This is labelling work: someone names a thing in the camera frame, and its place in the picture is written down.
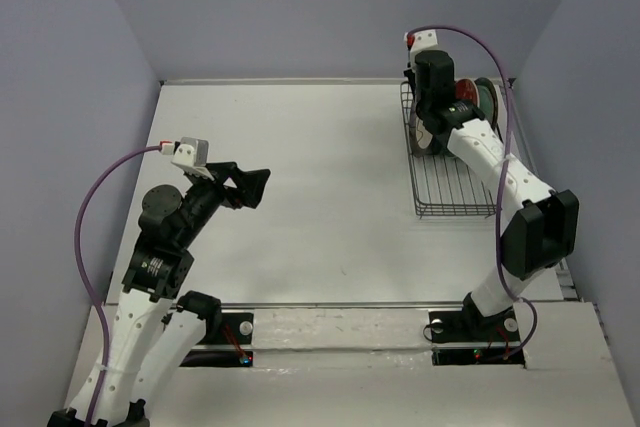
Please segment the silver rimmed cream plate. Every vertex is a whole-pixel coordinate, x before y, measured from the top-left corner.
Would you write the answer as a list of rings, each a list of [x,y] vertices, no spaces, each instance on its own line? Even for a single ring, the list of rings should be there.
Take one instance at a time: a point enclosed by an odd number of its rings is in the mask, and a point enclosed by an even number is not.
[[[411,103],[409,112],[409,147],[411,154],[416,158],[437,156],[444,153],[444,148],[426,130],[422,120],[418,117],[415,101]]]

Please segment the red teal floral plate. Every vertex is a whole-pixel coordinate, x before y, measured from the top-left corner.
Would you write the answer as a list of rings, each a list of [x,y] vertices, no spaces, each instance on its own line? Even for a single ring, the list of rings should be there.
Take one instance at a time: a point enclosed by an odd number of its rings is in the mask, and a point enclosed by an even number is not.
[[[466,100],[479,106],[479,91],[475,82],[469,78],[459,79],[455,84],[455,95],[458,100]]]

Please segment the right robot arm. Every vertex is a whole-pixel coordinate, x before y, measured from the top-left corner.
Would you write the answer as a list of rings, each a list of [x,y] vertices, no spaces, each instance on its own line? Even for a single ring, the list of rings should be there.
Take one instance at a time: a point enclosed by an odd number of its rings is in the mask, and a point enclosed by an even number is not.
[[[454,62],[441,50],[415,54],[414,104],[425,130],[460,159],[496,201],[496,265],[443,329],[482,339],[529,284],[575,247],[579,201],[536,177],[505,146],[481,109],[456,96]]]

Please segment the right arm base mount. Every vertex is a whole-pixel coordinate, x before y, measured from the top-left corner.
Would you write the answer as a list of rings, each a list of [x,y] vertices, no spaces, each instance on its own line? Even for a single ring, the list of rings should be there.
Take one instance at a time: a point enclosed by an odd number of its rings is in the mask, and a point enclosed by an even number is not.
[[[487,324],[471,328],[461,311],[429,313],[423,337],[432,345],[436,367],[478,365],[525,365],[524,354],[516,351],[521,337],[512,309]]]

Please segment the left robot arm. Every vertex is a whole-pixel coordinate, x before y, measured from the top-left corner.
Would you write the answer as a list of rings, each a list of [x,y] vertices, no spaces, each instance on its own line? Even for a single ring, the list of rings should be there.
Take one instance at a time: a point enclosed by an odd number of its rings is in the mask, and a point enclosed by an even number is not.
[[[194,262],[189,247],[219,207],[257,208],[271,172],[243,171],[234,162],[183,170],[191,184],[187,192],[164,184],[143,197],[109,342],[78,394],[51,415],[49,425],[149,425],[162,388],[191,349],[219,335],[220,300],[180,292]]]

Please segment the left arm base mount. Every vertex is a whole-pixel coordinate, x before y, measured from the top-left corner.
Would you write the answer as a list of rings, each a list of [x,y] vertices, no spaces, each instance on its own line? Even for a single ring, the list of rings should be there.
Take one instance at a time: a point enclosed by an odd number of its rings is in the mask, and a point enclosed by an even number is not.
[[[250,368],[254,362],[252,339],[254,313],[228,311],[216,330],[208,329],[204,338],[186,355],[186,368]]]

